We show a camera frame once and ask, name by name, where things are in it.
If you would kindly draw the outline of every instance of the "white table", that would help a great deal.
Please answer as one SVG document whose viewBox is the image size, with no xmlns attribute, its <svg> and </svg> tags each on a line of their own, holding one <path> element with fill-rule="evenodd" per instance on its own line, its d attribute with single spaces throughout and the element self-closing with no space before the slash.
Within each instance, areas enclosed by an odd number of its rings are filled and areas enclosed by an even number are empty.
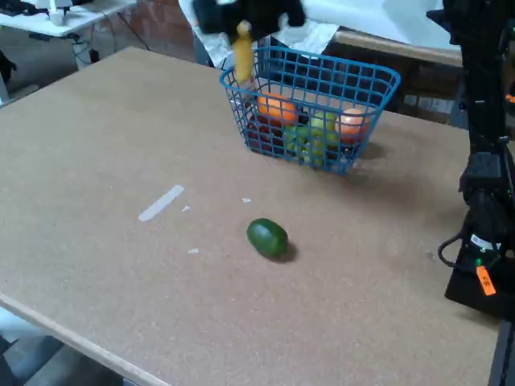
<svg viewBox="0 0 515 386">
<path fill-rule="evenodd" d="M 35 14 L 32 16 L 18 15 L 7 16 L 0 14 L 0 26 L 18 28 L 38 34 L 63 37 L 71 33 L 81 36 L 85 28 L 137 4 L 137 0 L 95 0 L 83 6 L 73 6 L 66 14 L 63 26 L 55 25 L 47 14 Z M 82 69 L 89 62 L 87 43 L 73 44 L 76 55 L 77 67 Z M 9 100 L 6 86 L 0 77 L 0 106 Z"/>
</svg>

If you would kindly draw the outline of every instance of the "floor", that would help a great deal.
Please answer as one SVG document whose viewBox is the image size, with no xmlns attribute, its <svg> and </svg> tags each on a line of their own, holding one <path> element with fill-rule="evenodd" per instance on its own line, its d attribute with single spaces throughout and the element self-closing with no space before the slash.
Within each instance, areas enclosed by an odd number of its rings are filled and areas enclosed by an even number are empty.
<svg viewBox="0 0 515 386">
<path fill-rule="evenodd" d="M 143 45 L 129 32 L 116 31 L 98 27 L 93 36 L 93 48 L 101 57 L 111 55 L 128 46 L 143 48 Z M 146 39 L 146 43 L 154 52 L 195 61 L 193 47 L 178 47 L 162 40 Z M 12 28 L 0 29 L 0 50 L 7 58 L 18 65 L 18 71 L 7 88 L 15 92 L 21 88 L 37 84 L 40 88 L 76 71 L 76 61 L 70 40 L 51 39 L 47 42 L 30 39 L 25 31 Z"/>
<path fill-rule="evenodd" d="M 193 61 L 195 53 L 187 47 L 174 47 L 163 41 L 146 41 L 152 51 Z M 93 47 L 101 57 L 128 47 L 141 47 L 141 43 L 130 34 L 116 34 L 114 37 L 99 28 L 94 35 Z M 25 31 L 10 28 L 0 29 L 0 50 L 18 65 L 10 83 L 9 92 L 16 92 L 37 84 L 43 88 L 77 69 L 72 45 L 68 40 L 51 39 L 44 42 L 29 39 Z M 41 338 L 20 339 L 6 352 L 10 366 L 19 363 L 23 356 L 34 349 Z M 79 354 L 70 347 L 61 348 L 57 354 L 33 376 L 27 386 L 115 386 L 122 381 L 108 369 Z"/>
</svg>

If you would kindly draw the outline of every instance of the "table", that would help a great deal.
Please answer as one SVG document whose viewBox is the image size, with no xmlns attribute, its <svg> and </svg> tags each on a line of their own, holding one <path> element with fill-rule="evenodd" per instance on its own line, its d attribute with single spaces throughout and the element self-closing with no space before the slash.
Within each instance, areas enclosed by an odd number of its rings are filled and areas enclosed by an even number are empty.
<svg viewBox="0 0 515 386">
<path fill-rule="evenodd" d="M 141 386 L 486 385 L 497 323 L 434 258 L 467 133 L 385 112 L 315 172 L 243 146 L 219 75 L 131 48 L 0 110 L 0 305 Z M 257 255 L 258 217 L 295 261 Z"/>
<path fill-rule="evenodd" d="M 84 29 L 132 6 L 136 6 L 137 0 L 95 0 L 83 6 L 73 6 L 66 14 L 63 26 L 55 25 L 47 14 L 35 14 L 32 16 L 18 15 L 8 16 L 0 14 L 0 26 L 18 28 L 42 35 L 64 37 L 76 33 L 78 42 L 73 44 L 76 63 L 79 69 L 84 68 L 90 61 L 88 52 L 88 39 L 83 35 Z M 0 77 L 0 106 L 9 100 L 6 86 Z"/>
<path fill-rule="evenodd" d="M 352 30 L 337 31 L 333 40 L 337 43 L 347 44 L 349 46 L 424 60 L 431 63 L 446 64 L 452 67 L 461 67 L 462 65 L 461 51 L 459 50 L 436 50 L 433 48 L 412 46 L 410 44 L 404 44 Z"/>
</svg>

